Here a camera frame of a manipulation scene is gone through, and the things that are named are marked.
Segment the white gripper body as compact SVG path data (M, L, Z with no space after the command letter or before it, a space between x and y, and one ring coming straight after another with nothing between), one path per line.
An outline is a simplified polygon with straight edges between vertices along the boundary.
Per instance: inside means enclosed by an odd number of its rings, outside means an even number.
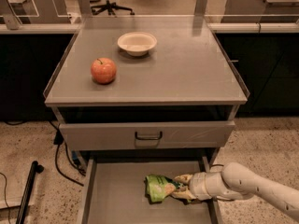
M220 172L194 174L189 182L189 189L192 195L200 201L225 194L225 185Z

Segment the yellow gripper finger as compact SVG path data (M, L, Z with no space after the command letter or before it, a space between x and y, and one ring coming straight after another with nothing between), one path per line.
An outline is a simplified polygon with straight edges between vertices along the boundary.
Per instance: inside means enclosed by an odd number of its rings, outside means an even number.
M190 174L178 175L174 178L176 182L182 183L184 185L188 185L191 179L192 179L192 175Z
M188 202L196 199L196 197L188 189L177 189L171 194L171 196Z

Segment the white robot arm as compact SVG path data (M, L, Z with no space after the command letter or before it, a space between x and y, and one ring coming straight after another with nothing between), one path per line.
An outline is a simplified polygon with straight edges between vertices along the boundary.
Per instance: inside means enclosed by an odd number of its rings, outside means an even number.
M246 200L256 195L276 209L299 221L299 190L279 184L237 163L225 164L218 172L200 172L174 178L182 187L171 193L174 198L209 200L222 197Z

